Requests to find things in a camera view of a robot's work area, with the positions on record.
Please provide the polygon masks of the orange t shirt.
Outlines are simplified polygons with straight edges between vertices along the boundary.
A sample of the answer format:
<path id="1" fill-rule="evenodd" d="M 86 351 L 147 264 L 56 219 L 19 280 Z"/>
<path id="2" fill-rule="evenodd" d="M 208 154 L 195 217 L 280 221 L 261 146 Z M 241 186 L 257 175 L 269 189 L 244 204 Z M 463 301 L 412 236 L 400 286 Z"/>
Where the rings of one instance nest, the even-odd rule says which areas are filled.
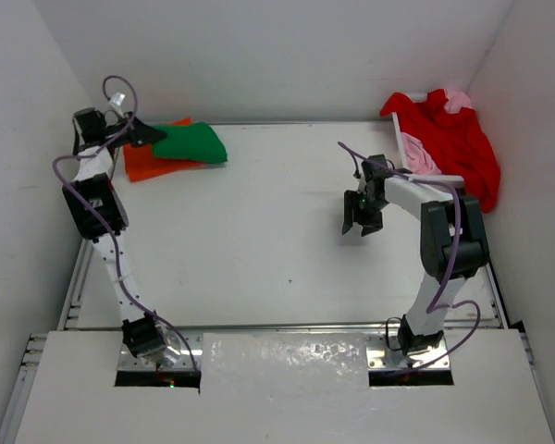
<path id="1" fill-rule="evenodd" d="M 130 182 L 154 179 L 181 170 L 206 167 L 205 162 L 155 157 L 153 146 L 150 144 L 140 147 L 125 144 L 122 153 L 124 155 L 125 173 Z"/>

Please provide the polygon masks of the green t shirt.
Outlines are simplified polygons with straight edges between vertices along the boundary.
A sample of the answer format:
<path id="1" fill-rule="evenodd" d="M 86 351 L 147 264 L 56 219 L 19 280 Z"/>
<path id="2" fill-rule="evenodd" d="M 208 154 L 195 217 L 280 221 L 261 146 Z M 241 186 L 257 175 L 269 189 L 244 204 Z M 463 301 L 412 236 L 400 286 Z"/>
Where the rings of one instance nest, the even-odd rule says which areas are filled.
<path id="1" fill-rule="evenodd" d="M 224 143 L 206 123 L 156 126 L 166 137 L 152 145 L 156 158 L 223 164 L 228 161 Z"/>

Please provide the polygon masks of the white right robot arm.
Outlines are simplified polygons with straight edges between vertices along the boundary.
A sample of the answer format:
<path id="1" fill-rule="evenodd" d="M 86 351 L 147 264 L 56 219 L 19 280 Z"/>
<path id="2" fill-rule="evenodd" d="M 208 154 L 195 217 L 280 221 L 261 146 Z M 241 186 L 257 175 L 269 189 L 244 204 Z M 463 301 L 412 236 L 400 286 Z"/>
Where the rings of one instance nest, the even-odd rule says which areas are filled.
<path id="1" fill-rule="evenodd" d="M 439 344 L 448 311 L 461 304 L 459 290 L 489 260 L 487 234 L 476 197 L 448 182 L 393 169 L 383 155 L 354 154 L 356 190 L 343 196 L 341 233 L 361 228 L 363 237 L 383 228 L 383 209 L 394 204 L 420 224 L 419 254 L 424 277 L 400 321 L 398 351 L 407 355 Z"/>

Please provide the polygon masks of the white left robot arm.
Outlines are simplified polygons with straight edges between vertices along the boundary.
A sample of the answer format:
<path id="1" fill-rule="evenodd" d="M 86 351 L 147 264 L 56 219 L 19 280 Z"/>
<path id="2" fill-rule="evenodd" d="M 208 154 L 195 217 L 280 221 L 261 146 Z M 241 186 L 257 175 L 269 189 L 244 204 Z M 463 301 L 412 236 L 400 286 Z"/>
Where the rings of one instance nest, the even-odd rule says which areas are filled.
<path id="1" fill-rule="evenodd" d="M 101 257 L 111 279 L 121 318 L 123 344 L 135 358 L 150 358 L 167 346 L 156 315 L 141 304 L 131 276 L 125 250 L 129 220 L 117 196 L 110 171 L 115 150 L 126 144 L 137 148 L 164 140 L 167 135 L 137 119 L 133 113 L 117 113 L 119 121 L 109 125 L 105 114 L 93 107 L 73 116 L 73 155 L 80 160 L 75 178 L 62 192 L 80 235 Z"/>

